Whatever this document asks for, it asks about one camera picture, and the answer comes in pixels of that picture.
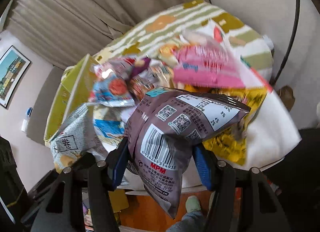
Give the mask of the blue cream snack bag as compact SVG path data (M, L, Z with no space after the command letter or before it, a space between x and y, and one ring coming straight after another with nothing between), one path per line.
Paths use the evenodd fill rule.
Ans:
M106 107L95 105L93 109L94 130L108 151L116 148L125 136L125 125L135 107Z

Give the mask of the grey corn chip bag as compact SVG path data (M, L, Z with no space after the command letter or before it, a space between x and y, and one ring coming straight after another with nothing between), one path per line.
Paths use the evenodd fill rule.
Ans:
M93 125L93 103L84 103L72 112L49 141L55 170L61 173L86 152L95 160L104 160L108 152Z

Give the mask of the brown snack bag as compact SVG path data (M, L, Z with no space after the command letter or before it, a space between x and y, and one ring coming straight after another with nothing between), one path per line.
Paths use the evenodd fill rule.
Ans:
M144 95L125 127L131 164L171 218L178 211L192 147L237 124L250 110L224 94L157 87Z

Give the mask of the pink snack bag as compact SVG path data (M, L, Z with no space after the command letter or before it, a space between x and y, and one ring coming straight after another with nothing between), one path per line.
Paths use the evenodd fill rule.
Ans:
M187 45L174 52L174 81L199 87L243 88L239 62L223 48Z

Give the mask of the yellow snack bag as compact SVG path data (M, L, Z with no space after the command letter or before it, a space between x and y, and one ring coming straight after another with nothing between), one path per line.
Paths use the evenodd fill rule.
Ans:
M255 117L256 112L261 107L267 96L267 88L206 88L194 87L186 84L184 89L189 92L206 92L213 94L224 94L231 96L237 101L244 103L251 108L239 123L224 130L217 136L203 142L204 148L212 151L216 156L229 160L235 164L243 166L246 161L247 149L247 128Z

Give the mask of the red blue small snack bag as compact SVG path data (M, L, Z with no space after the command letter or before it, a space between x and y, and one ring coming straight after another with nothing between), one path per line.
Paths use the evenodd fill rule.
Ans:
M110 73L106 79L97 80L93 84L88 102L107 107L132 107L135 100L130 94L125 80Z

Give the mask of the green cardboard box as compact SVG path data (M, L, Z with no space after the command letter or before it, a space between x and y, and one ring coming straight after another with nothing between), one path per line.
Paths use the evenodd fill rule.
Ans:
M50 140L65 119L79 106L88 101L93 84L97 79L94 66L98 62L89 54L76 65L66 68L53 99L44 131L44 144Z

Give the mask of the grey headboard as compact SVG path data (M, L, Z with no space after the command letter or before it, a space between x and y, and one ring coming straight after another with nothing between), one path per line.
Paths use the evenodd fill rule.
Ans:
M46 129L47 118L56 95L56 91L61 82L63 70L54 66L46 78L39 95L33 106L33 111L27 125L26 135L36 143L44 145L44 131Z

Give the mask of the white blue bottle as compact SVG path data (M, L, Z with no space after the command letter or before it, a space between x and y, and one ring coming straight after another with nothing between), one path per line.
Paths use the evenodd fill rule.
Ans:
M23 120L22 125L21 125L21 131L24 132L24 133L27 131L27 127L28 127L28 123L29 123L32 111L33 111L32 107L29 107L27 109L27 111L26 111L24 120Z

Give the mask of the floral striped quilt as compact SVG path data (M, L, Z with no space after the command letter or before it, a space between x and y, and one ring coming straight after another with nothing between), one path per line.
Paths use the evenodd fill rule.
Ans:
M162 46L182 42L184 30L195 30L212 37L264 79L270 80L273 56L263 36L237 17L204 0L179 4L154 14L113 40L94 58L104 62L125 53L138 57L158 54Z

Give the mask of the framed landscape picture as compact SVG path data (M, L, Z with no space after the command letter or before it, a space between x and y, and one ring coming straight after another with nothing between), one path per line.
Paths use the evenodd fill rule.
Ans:
M1 106L8 107L11 96L31 61L13 45L1 57Z

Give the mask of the beige curtain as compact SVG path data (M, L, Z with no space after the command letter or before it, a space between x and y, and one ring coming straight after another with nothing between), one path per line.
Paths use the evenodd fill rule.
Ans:
M191 1L14 0L4 27L45 61L65 69L140 21Z

